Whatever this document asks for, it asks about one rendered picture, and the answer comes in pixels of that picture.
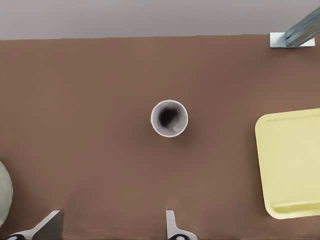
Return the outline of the yellow plastic tray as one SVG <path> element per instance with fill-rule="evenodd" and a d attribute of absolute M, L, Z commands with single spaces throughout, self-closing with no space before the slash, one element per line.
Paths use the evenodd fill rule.
<path fill-rule="evenodd" d="M 320 216 L 320 108 L 265 114 L 255 138 L 268 214 Z"/>

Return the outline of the silver frame post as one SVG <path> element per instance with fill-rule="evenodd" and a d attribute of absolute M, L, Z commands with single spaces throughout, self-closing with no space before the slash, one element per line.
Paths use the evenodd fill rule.
<path fill-rule="evenodd" d="M 320 6 L 286 32 L 270 32 L 268 47 L 271 49 L 315 47 L 317 35 L 320 35 Z"/>

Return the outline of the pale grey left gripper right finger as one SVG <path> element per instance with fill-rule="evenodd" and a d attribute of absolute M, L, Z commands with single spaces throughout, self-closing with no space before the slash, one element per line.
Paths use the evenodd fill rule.
<path fill-rule="evenodd" d="M 166 210 L 166 237 L 167 240 L 198 240 L 198 237 L 187 230 L 177 226 L 173 210 Z"/>

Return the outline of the pale green round plate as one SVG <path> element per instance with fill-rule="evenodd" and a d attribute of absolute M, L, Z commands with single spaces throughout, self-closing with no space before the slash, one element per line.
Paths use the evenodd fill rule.
<path fill-rule="evenodd" d="M 5 165 L 0 161 L 0 227 L 6 221 L 13 202 L 13 184 Z"/>

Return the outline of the white IKEA cup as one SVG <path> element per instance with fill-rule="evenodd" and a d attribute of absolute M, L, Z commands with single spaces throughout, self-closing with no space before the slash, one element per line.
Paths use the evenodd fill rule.
<path fill-rule="evenodd" d="M 160 101 L 150 115 L 153 130 L 165 138 L 174 138 L 182 134 L 188 122 L 189 115 L 185 106 L 172 99 Z"/>

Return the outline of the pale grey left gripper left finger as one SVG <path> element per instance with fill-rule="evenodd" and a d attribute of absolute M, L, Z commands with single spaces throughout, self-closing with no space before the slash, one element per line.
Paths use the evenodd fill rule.
<path fill-rule="evenodd" d="M 60 240 L 63 233 L 63 211 L 53 210 L 35 227 L 13 233 L 4 240 Z"/>

